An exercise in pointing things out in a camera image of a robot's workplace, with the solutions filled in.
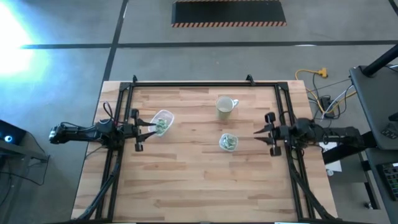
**metal leg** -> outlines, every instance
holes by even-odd
[[[398,45],[393,46],[390,50],[376,59],[372,64],[368,65],[362,73],[367,77],[372,77],[380,68],[386,66],[389,62],[398,57]]]
[[[338,161],[340,159],[346,158],[348,156],[351,156],[353,154],[360,153],[364,151],[366,148],[365,147],[353,147],[353,146],[346,146],[346,145],[340,145],[337,147],[334,147],[333,149],[327,150],[322,154],[323,156],[323,161],[325,164],[329,164],[331,162]]]
[[[17,175],[25,176],[25,174],[26,174],[26,170],[29,165],[30,157],[25,156],[25,157],[23,157],[23,160],[24,161],[22,162],[20,169],[18,169],[18,172],[16,172]],[[13,181],[10,183],[10,184],[12,184],[12,187],[11,187],[9,198],[7,199],[7,201],[9,203],[6,202],[5,207],[2,208],[6,212],[4,214],[4,218],[2,219],[1,223],[8,223],[11,213],[12,213],[12,209],[14,208],[14,205],[17,202],[18,193],[19,193],[19,189],[21,188],[22,181],[24,181],[24,179],[18,178],[18,177],[12,178],[12,179],[13,179]]]
[[[47,161],[47,156],[44,153],[34,152],[26,147],[9,144],[6,143],[5,141],[0,141],[0,150],[6,151],[11,154],[21,154],[29,156],[31,158],[38,159],[40,161]]]
[[[376,198],[376,191],[374,190],[372,183],[371,183],[371,179],[370,176],[368,174],[368,171],[371,170],[371,166],[369,165],[368,161],[364,161],[363,156],[361,153],[358,154],[359,156],[359,160],[361,160],[362,163],[362,168],[363,171],[365,172],[365,177],[366,177],[366,182],[364,183],[365,185],[365,189],[366,192],[368,193],[368,197],[369,197],[369,209],[380,209],[380,205],[379,202],[377,201]]]
[[[374,139],[373,133],[371,131],[368,131],[361,136],[367,148],[377,147],[376,140]]]

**white cable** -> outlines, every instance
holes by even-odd
[[[325,116],[326,112],[330,110],[331,106],[332,106],[333,104],[335,104],[336,101],[337,101],[342,95],[344,95],[344,94],[345,94],[350,88],[352,88],[352,87],[353,87],[353,85],[351,85],[348,89],[346,89],[344,92],[342,92],[340,95],[338,95],[338,96],[336,97],[336,99],[333,100],[333,102],[331,102],[331,104],[329,105],[328,109],[326,109],[325,112],[322,114],[321,119],[323,119],[323,117]]]

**mug handle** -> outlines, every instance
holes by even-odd
[[[234,101],[234,108],[239,104],[239,100],[233,100]]]

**white mug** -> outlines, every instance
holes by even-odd
[[[227,119],[238,103],[239,100],[232,100],[228,96],[219,97],[216,102],[217,117],[219,119]]]

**yellow cable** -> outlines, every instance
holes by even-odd
[[[297,76],[297,75],[299,74],[299,72],[310,72],[310,73],[316,73],[316,74],[319,75],[319,71],[313,71],[313,70],[307,70],[307,69],[300,69],[300,70],[297,70],[296,73],[294,74],[294,77],[296,78],[296,80],[299,80],[299,78],[298,78],[298,76]],[[353,95],[356,94],[356,91],[354,91],[354,92],[352,92],[352,93],[346,95],[343,99],[337,101],[336,104],[335,104],[332,108],[330,108],[330,110],[328,110],[328,111],[325,112],[325,111],[323,110],[322,106],[321,106],[321,103],[319,102],[318,97],[317,97],[311,90],[309,90],[308,88],[305,88],[305,89],[306,89],[309,93],[311,93],[311,94],[313,95],[313,97],[315,98],[315,101],[317,101],[317,103],[318,103],[319,110],[320,110],[322,113],[325,113],[325,114],[332,112],[341,102],[343,102],[344,99],[347,99],[347,98],[349,98],[349,97],[351,97],[351,96],[353,96]]]

